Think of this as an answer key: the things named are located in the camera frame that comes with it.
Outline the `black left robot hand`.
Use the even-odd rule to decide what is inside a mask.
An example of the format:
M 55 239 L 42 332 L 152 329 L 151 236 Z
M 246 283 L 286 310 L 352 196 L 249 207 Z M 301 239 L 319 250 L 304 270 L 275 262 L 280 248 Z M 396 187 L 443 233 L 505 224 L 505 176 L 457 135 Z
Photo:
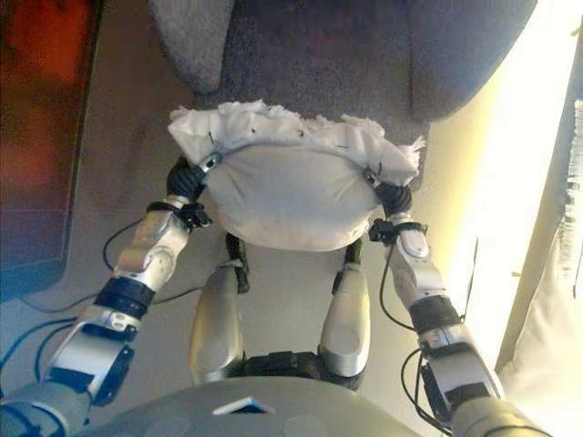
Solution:
M 199 164 L 190 162 L 184 155 L 180 156 L 167 176 L 167 194 L 196 202 L 206 187 L 208 175 L 221 161 L 220 153 L 208 155 Z

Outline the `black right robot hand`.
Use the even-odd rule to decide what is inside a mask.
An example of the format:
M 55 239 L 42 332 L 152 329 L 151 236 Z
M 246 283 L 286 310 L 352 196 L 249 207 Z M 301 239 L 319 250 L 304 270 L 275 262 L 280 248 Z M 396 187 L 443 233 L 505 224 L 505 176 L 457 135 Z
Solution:
M 368 186 L 378 197 L 383 207 L 384 215 L 389 218 L 399 213 L 408 213 L 412 206 L 412 191 L 408 186 L 396 186 L 383 182 L 369 168 L 363 172 L 363 177 Z

